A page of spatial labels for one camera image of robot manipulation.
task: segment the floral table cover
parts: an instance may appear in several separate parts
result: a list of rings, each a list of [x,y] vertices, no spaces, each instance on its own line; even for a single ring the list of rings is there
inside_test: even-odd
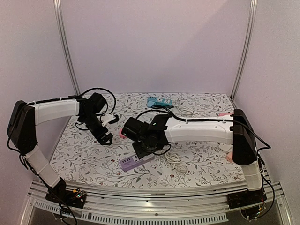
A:
[[[111,108],[113,98],[104,96]],[[89,131],[76,128],[76,116],[70,119],[50,161],[50,165],[65,180],[128,188],[197,187],[244,180],[241,168],[226,161],[226,152],[216,142],[172,144],[170,152],[177,152],[181,156],[182,164],[188,167],[187,173],[172,170],[164,156],[155,156],[154,160],[127,172],[119,166],[121,159],[134,154],[132,141],[121,138],[120,129],[129,117],[148,109],[148,96],[172,99],[175,105],[188,106],[207,117],[213,117],[233,112],[227,95],[130,93],[115,96],[117,104],[114,113],[119,115],[120,121],[108,126],[114,136],[112,145],[100,145]],[[176,109],[173,111],[182,116]],[[150,122],[154,115],[156,112],[150,112],[140,119]]]

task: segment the pink object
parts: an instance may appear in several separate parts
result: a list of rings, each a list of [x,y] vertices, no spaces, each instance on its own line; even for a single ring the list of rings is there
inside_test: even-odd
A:
[[[230,163],[233,163],[233,152],[230,151],[227,156],[226,156],[226,160]]]
[[[122,129],[120,130],[119,135],[120,135],[121,138],[126,138],[126,136],[124,136],[124,135],[122,134]]]
[[[226,113],[220,113],[218,116],[226,116],[226,115],[231,115],[233,114],[232,112],[226,112]]]

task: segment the power strip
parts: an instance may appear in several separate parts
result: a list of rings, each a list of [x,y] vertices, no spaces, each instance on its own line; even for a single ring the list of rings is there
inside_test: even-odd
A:
[[[151,108],[154,105],[167,106],[172,105],[172,100],[160,97],[149,96],[147,99],[147,106]]]
[[[144,156],[143,158],[139,159],[137,155],[129,156],[127,158],[121,159],[119,161],[119,165],[122,168],[123,171],[132,170],[133,168],[136,168],[140,165],[143,165],[144,163],[147,163],[154,159],[154,155],[150,154],[148,156]]]

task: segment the vertical metal pole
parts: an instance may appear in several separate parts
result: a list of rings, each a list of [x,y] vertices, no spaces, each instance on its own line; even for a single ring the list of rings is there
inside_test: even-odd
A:
[[[244,67],[245,67],[245,64],[246,64],[246,59],[247,59],[249,46],[250,46],[250,40],[251,40],[252,31],[253,31],[253,27],[254,27],[256,6],[257,6],[257,0],[251,0],[248,26],[247,26],[247,33],[246,33],[243,53],[242,53],[242,57],[240,59],[238,72],[237,72],[237,75],[236,75],[236,78],[235,78],[235,81],[234,81],[234,85],[233,85],[233,89],[232,89],[232,92],[231,92],[231,95],[230,95],[230,99],[232,101],[234,101],[234,98],[235,98],[235,96],[238,92],[239,85],[240,85],[240,80],[241,80],[243,70],[244,70]]]
[[[72,63],[72,60],[71,60],[71,55],[70,55],[70,51],[69,51],[69,47],[68,47],[66,31],[65,31],[65,27],[64,27],[63,18],[62,18],[60,0],[54,0],[54,9],[55,9],[55,15],[56,15],[56,20],[57,20],[58,30],[59,30],[59,33],[60,33],[60,40],[61,40],[62,48],[63,48],[63,51],[64,51],[64,55],[65,55],[65,59],[66,59],[66,63],[67,63],[67,68],[69,70],[69,75],[70,75],[70,78],[71,78],[71,82],[72,82],[75,94],[79,95],[80,94],[80,89],[79,89],[79,85],[78,85],[78,82],[77,82],[77,78],[75,76],[74,67],[73,67],[73,63]]]

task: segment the lavender wall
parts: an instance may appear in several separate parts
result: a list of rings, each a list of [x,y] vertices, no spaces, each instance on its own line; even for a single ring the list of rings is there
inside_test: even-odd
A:
[[[250,0],[64,0],[81,90],[229,94]]]
[[[0,224],[16,225],[31,172],[6,147],[6,129],[17,100],[73,94],[56,25],[53,1],[0,1]],[[49,157],[66,119],[37,129],[39,146]]]
[[[258,1],[236,103],[272,150],[263,156],[300,224],[300,1]]]

